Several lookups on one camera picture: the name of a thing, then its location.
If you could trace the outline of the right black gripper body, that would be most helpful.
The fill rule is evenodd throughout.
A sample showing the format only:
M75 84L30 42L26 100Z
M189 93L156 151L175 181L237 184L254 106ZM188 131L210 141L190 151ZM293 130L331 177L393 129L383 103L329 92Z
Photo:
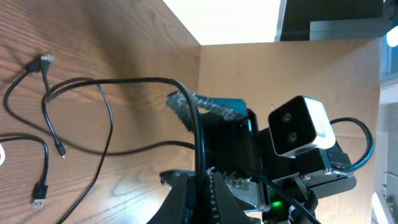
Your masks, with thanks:
M248 178L250 173L262 174L262 162L257 146L259 134L256 115L248 109L248 116L239 121L225 121L215 115L205 117L203 122L206 142L207 166L215 171ZM264 188L264 211L269 206L267 190Z

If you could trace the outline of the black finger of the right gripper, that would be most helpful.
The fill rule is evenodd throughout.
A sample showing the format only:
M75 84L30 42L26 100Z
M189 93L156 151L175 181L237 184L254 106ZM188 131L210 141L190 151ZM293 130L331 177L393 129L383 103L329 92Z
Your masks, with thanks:
M242 99L235 98L212 98L209 96L193 94L193 99L197 107L208 112L201 114L202 121L205 117L215 115L223 118L225 121L239 121L248 116L246 103ZM173 92L166 97L166 105L178 116L180 121L188 131L193 131L190 117L190 109L184 95L179 92Z

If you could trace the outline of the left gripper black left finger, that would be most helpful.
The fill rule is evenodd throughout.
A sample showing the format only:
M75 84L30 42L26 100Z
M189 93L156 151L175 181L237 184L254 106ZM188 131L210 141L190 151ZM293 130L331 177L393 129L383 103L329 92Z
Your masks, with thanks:
M195 172L167 170L159 174L160 183L171 187L164 202L147 224L186 224L192 222L195 207Z

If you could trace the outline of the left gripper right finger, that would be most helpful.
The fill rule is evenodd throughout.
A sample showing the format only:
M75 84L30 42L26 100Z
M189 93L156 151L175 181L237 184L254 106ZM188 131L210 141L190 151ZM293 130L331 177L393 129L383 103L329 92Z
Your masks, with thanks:
M221 175L213 169L213 167L208 169L208 190L210 195L209 223L261 223L258 218L249 217L243 212Z

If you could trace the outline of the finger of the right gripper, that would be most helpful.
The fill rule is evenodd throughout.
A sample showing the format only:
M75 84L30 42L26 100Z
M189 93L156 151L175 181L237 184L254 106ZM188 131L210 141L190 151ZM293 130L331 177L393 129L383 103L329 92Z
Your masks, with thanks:
M213 174L215 173L218 173L221 176L224 183L245 212L264 211L264 188L262 184L253 182L251 177L237 177L236 172L231 174L224 172L222 174L215 171L214 167L210 167L206 170L206 174L208 175L210 181L209 188L212 206L216 205L214 189L215 182L213 180Z

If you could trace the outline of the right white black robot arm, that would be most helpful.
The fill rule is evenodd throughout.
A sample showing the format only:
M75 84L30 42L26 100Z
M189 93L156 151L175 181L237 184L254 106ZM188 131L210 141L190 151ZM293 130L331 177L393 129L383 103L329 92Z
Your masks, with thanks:
M153 223L316 223L318 200L353 189L354 170L338 144L323 103L296 96L272 111L259 129L240 99L166 99L189 131L201 122L193 171L161 173L171 191Z

